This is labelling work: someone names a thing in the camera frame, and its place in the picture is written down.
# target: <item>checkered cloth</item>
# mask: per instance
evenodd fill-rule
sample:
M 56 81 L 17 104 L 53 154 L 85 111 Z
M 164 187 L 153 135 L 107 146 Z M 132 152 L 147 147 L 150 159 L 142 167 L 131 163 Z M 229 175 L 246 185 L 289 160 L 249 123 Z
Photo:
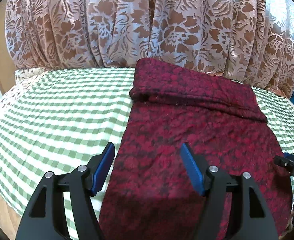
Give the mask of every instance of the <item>checkered cloth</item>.
M 0 120 L 0 194 L 17 213 L 46 171 L 71 172 L 100 154 L 119 149 L 132 106 L 134 69 L 59 70 L 45 74 Z M 253 88 L 283 151 L 294 154 L 294 108 L 271 92 Z M 99 216 L 103 190 L 92 198 Z M 69 233 L 77 239 L 70 195 L 64 194 Z

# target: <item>silver screw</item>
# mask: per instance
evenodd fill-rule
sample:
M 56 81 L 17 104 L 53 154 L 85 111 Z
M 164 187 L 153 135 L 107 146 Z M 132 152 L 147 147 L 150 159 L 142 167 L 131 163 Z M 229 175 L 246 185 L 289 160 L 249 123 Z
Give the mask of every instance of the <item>silver screw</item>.
M 210 166 L 209 167 L 209 170 L 213 173 L 217 172 L 218 171 L 218 168 L 216 166 Z
M 245 179 L 249 179 L 251 177 L 251 174 L 249 172 L 244 172 L 243 176 Z
M 51 178 L 51 177 L 52 177 L 52 172 L 51 172 L 51 171 L 47 171 L 47 172 L 45 173 L 45 177 L 46 177 L 47 179 Z
M 84 172 L 86 169 L 87 169 L 87 166 L 86 165 L 80 165 L 78 167 L 78 171 L 80 171 L 80 172 Z

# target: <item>curtain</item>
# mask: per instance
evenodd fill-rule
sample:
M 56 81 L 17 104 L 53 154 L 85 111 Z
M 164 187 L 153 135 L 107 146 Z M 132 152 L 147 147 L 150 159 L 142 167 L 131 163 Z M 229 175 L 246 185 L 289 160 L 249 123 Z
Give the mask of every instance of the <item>curtain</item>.
M 7 0 L 17 68 L 135 67 L 153 57 L 290 97 L 292 0 Z

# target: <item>mattress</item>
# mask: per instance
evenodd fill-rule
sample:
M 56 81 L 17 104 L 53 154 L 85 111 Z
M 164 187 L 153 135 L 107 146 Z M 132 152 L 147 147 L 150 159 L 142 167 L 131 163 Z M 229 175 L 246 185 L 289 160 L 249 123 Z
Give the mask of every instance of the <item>mattress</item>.
M 132 106 L 134 71 L 43 73 L 0 115 L 0 195 L 19 215 L 46 171 L 70 172 L 100 154 L 109 141 L 117 154 Z M 294 154 L 294 106 L 266 90 L 253 91 L 282 150 Z M 110 173 L 103 190 L 92 198 L 97 217 Z M 64 198 L 68 230 L 77 239 L 69 194 Z

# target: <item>flower pattern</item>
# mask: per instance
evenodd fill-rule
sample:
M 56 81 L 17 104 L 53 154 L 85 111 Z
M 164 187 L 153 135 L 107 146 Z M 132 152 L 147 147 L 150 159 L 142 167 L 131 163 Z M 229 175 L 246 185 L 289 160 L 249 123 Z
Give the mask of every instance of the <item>flower pattern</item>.
M 153 57 L 290 97 L 292 0 L 7 0 L 17 68 L 135 67 Z

